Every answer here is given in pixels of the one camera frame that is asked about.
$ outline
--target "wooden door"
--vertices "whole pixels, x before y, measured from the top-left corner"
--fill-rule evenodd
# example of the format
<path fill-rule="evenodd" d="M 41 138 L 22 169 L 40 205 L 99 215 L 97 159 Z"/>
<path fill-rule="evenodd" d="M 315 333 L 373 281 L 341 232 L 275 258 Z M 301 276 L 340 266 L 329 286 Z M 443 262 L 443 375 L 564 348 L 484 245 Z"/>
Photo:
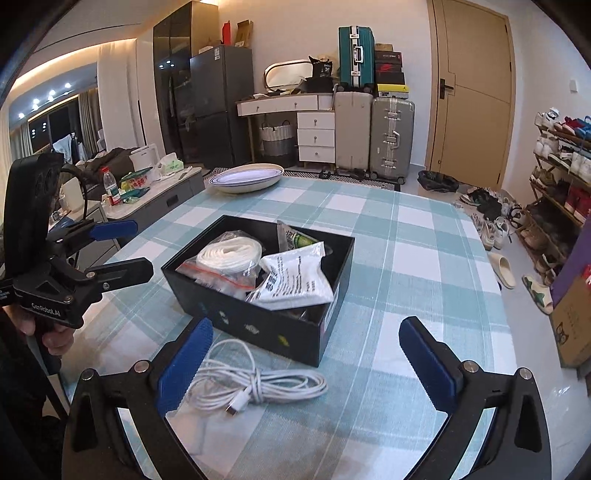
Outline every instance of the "wooden door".
<path fill-rule="evenodd" d="M 499 188 L 515 98 L 508 19 L 464 0 L 433 0 L 439 81 L 431 169 Z"/>

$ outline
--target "white plastic bag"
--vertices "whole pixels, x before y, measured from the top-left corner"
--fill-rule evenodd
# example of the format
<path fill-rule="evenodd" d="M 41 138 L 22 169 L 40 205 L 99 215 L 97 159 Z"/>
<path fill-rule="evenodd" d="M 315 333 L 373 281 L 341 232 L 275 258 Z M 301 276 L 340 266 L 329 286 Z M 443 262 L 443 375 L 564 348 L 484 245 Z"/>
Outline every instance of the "white plastic bag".
<path fill-rule="evenodd" d="M 268 273 L 247 301 L 268 310 L 295 309 L 333 301 L 334 294 L 320 269 L 324 242 L 261 258 Z"/>
<path fill-rule="evenodd" d="M 241 231 L 226 232 L 185 260 L 177 272 L 200 285 L 245 300 L 255 288 L 261 254 L 262 245 L 256 239 Z"/>

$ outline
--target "laundry basket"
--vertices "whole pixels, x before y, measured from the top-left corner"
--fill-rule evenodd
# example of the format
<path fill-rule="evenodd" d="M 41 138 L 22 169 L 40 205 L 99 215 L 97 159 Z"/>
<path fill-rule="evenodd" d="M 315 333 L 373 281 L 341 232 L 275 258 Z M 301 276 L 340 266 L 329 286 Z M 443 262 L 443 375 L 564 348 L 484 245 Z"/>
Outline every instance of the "laundry basket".
<path fill-rule="evenodd" d="M 291 167 L 296 163 L 296 129 L 289 122 L 278 127 L 263 124 L 259 129 L 265 161 Z"/>

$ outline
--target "white cable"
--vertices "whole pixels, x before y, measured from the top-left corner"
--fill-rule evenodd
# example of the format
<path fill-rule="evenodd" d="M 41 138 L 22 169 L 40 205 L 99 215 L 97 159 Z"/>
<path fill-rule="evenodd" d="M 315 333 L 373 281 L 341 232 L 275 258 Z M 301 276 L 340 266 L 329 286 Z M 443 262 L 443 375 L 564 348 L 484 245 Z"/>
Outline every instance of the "white cable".
<path fill-rule="evenodd" d="M 232 275 L 250 270 L 261 259 L 262 246 L 253 238 L 237 236 L 205 246 L 197 262 L 221 274 Z"/>
<path fill-rule="evenodd" d="M 209 357 L 221 345 L 237 343 L 246 351 L 252 368 L 239 368 Z M 206 382 L 217 386 L 210 391 Z M 198 385 L 203 388 L 193 393 Z M 189 403 L 199 410 L 212 411 L 225 408 L 231 415 L 242 411 L 248 403 L 288 403 L 309 400 L 324 393 L 328 385 L 324 375 L 312 369 L 261 371 L 256 367 L 254 357 L 246 343 L 230 338 L 216 343 L 210 349 L 193 382 L 189 385 Z"/>

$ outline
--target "plastic bottle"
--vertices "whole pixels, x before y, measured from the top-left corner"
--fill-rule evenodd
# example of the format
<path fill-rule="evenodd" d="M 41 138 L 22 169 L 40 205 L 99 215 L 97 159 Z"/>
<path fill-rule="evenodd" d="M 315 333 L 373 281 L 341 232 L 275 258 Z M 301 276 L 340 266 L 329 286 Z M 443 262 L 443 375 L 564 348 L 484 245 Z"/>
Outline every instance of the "plastic bottle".
<path fill-rule="evenodd" d="M 103 185 L 105 186 L 105 192 L 107 192 L 107 195 L 109 196 L 111 205 L 121 203 L 121 195 L 119 195 L 117 181 L 109 170 L 109 167 L 102 167 L 100 171 L 103 173 Z"/>

